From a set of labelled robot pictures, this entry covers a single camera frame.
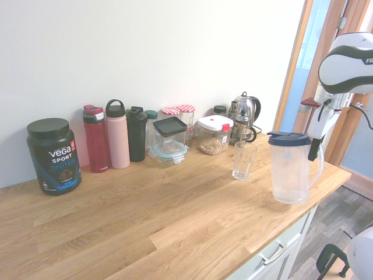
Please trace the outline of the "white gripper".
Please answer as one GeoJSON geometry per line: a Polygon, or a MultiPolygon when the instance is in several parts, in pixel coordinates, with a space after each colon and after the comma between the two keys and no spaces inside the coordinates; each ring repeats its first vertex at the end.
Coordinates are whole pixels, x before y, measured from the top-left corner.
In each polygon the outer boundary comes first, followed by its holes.
{"type": "Polygon", "coordinates": [[[308,127],[308,135],[312,137],[312,143],[308,154],[308,160],[314,161],[317,158],[321,139],[336,124],[340,111],[328,105],[318,107],[308,127]]]}

